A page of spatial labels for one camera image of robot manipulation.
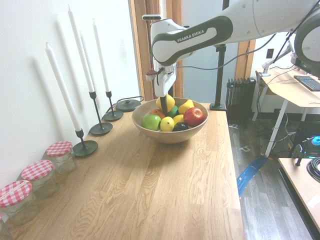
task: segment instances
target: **gray floor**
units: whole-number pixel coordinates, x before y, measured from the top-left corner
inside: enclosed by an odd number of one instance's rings
[[[260,130],[273,127],[275,120],[260,120]],[[289,132],[296,129],[299,122],[287,125]],[[257,137],[258,123],[249,121],[247,126],[239,125],[238,129],[229,127],[236,175],[258,156],[265,152],[269,138]],[[283,138],[284,124],[279,128],[277,140]],[[240,148],[248,146],[250,151],[244,152]],[[288,191],[286,190],[278,169],[278,157],[288,157],[288,142],[278,142],[274,147],[276,155],[250,180],[241,198],[241,212],[244,231],[247,240],[311,240]]]

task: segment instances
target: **red apple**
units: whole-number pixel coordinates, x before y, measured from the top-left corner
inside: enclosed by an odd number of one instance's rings
[[[153,109],[149,112],[149,114],[158,115],[161,118],[161,120],[165,117],[164,113],[160,109]]]
[[[190,127],[198,126],[204,121],[204,119],[204,113],[197,107],[191,107],[183,114],[184,122]]]

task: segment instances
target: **keyboard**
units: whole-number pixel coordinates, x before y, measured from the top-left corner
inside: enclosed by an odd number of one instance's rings
[[[320,92],[320,82],[310,76],[293,76],[312,92]]]

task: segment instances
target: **wooden door frame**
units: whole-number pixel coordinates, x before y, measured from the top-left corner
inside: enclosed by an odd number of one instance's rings
[[[255,50],[256,40],[239,42],[238,55]],[[254,54],[247,54],[237,58],[235,68],[235,79],[247,79],[251,75]]]
[[[174,22],[182,24],[182,0],[163,0],[166,5],[166,17]],[[132,34],[135,49],[135,59],[140,94],[146,101],[156,98],[153,81],[146,80],[146,73],[153,67],[150,57],[150,22],[143,21],[144,14],[160,14],[160,0],[128,0]],[[177,69],[177,78],[174,83],[173,94],[175,97],[183,97],[183,69]]]

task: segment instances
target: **desk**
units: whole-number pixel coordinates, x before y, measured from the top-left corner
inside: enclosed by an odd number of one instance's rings
[[[320,196],[320,183],[307,172],[306,166],[310,159],[302,159],[300,166],[295,165],[297,160],[279,158],[282,166],[280,173],[307,229],[313,239],[318,240],[320,239],[320,204],[318,203],[314,208],[307,204],[314,196]]]
[[[310,91],[309,89],[307,89],[304,85],[299,83],[294,78],[295,75],[303,76],[303,74],[301,72],[293,71],[293,70],[291,70],[289,72],[287,72],[287,71],[288,71],[287,69],[286,70],[270,69],[268,72],[271,74],[271,76],[261,77],[261,80],[263,80],[266,84],[268,84],[268,86],[266,86],[262,90],[262,93],[261,93],[261,96],[259,99],[260,105],[262,105],[262,103],[263,103],[263,100],[264,100],[264,97],[266,95],[268,88],[273,93],[275,93],[276,95],[283,98],[283,104],[282,104],[279,116],[278,116],[276,124],[274,126],[269,144],[268,144],[266,151],[265,151],[265,155],[267,157],[269,156],[271,148],[274,144],[274,141],[277,136],[277,132],[278,132],[279,126],[281,124],[282,118],[285,114],[288,102],[291,102],[291,103],[303,108],[303,114],[302,114],[301,121],[304,121],[306,119],[308,108],[320,108],[320,91]],[[256,70],[257,76],[258,76],[258,73],[260,73],[260,72],[263,72],[263,69]],[[258,110],[256,110],[256,112],[254,113],[254,116],[252,118],[253,121],[256,120],[257,115],[258,115]]]
[[[113,122],[17,240],[244,240],[224,111],[210,111],[190,140],[161,144],[141,134],[131,112]]]

